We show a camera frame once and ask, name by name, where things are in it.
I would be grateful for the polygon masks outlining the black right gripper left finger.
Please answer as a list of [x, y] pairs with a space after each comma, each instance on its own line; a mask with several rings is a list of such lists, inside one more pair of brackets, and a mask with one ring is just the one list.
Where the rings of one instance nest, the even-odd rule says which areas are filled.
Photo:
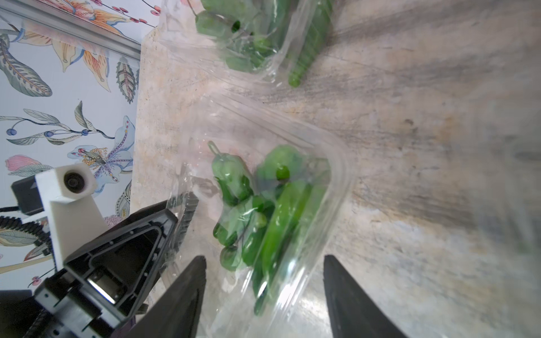
[[207, 260], [195, 256], [183, 270], [171, 263], [160, 269], [153, 283], [164, 279], [169, 283], [165, 292], [152, 306], [145, 300], [151, 293], [139, 295], [135, 303], [133, 318], [143, 313], [142, 320], [132, 324], [123, 337], [195, 337], [199, 325], [201, 308], [207, 283]]

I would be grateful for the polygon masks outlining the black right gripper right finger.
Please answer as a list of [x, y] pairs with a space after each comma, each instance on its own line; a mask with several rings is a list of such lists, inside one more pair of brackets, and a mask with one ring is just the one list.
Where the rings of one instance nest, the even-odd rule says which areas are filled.
[[323, 281], [332, 336], [406, 337], [333, 255], [324, 258]]

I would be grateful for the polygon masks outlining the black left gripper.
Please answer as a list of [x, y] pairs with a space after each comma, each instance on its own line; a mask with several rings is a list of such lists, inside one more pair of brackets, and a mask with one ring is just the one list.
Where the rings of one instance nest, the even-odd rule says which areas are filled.
[[63, 263], [69, 273], [34, 292], [2, 290], [1, 336], [126, 337], [198, 203], [189, 192], [143, 208], [72, 253]]

